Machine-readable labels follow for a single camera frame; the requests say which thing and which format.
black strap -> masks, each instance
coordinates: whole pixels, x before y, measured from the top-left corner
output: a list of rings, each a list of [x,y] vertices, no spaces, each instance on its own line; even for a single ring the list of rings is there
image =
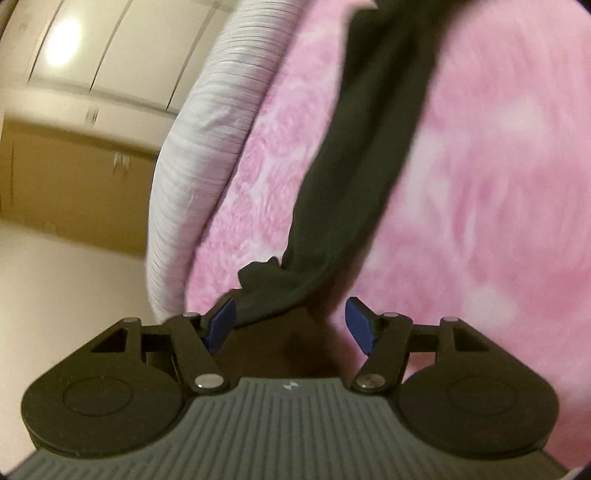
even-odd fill
[[[349,27],[339,100],[295,203],[287,249],[239,272],[238,325],[305,303],[362,248],[413,138],[452,0],[379,0]]]

ribbed rubber grip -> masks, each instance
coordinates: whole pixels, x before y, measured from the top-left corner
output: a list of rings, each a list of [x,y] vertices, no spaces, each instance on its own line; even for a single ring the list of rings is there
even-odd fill
[[[100,460],[40,450],[9,478],[555,480],[565,473],[543,452],[496,461],[441,452],[409,433],[384,398],[352,393],[339,379],[245,378],[229,393],[195,399],[172,431],[142,450]]]

fuzzy pink fabric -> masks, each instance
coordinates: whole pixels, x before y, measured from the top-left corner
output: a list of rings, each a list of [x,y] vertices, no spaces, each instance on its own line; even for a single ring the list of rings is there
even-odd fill
[[[354,3],[316,0],[304,19],[196,250],[190,310],[283,252]],[[345,328],[351,295],[418,323],[465,319],[557,390],[548,451],[589,460],[591,17],[574,0],[482,1],[452,25],[403,175],[330,317],[348,372],[364,360]]]

wooden cabinet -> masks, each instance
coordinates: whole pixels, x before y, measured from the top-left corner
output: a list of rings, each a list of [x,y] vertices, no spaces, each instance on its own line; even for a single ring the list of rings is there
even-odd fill
[[[2,218],[143,255],[154,157],[82,135],[5,123]]]

striped pillowcase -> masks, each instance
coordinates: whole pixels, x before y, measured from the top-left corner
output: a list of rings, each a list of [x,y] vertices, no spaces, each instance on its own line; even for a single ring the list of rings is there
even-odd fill
[[[184,311],[193,252],[236,166],[307,0],[243,0],[164,141],[150,198],[148,297],[157,321]]]

